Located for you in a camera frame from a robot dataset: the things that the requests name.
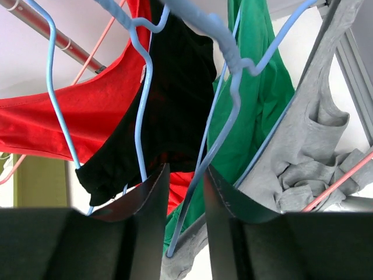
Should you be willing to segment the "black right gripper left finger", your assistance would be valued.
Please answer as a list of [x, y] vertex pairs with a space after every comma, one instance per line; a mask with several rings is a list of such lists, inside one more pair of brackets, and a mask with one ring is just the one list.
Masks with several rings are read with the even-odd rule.
[[159, 279], [170, 167], [84, 215], [1, 209], [2, 279]]

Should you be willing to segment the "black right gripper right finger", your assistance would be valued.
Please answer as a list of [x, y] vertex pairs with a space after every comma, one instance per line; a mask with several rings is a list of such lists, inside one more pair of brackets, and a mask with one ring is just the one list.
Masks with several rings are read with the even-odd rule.
[[371, 279], [372, 214], [280, 214], [231, 186], [214, 167], [204, 175], [214, 279]]

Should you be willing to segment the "grey tank top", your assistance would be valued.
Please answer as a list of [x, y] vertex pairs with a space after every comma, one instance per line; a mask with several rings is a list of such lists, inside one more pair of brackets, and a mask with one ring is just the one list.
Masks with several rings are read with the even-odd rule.
[[[335, 153], [350, 116], [335, 105], [329, 87], [336, 46], [362, 5], [331, 3], [293, 100], [252, 170], [235, 187], [274, 212], [302, 212], [364, 157], [359, 150]], [[329, 205], [371, 181], [372, 163], [367, 163], [310, 212], [327, 213]], [[206, 213], [181, 235], [174, 255], [163, 258], [161, 279], [184, 279], [203, 246], [209, 246]]]

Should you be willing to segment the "pink wire hanger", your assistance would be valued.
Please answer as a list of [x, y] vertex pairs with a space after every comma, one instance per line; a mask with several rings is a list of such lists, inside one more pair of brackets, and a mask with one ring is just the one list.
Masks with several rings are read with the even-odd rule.
[[339, 188], [347, 179], [358, 172], [362, 167], [364, 167], [370, 160], [372, 160], [373, 152], [370, 152], [363, 160], [358, 162], [352, 169], [345, 173], [341, 178], [339, 178], [335, 183], [333, 183], [328, 189], [317, 196], [311, 203], [309, 203], [302, 212], [312, 211], [318, 204], [322, 202], [327, 196], [329, 196], [334, 190]]

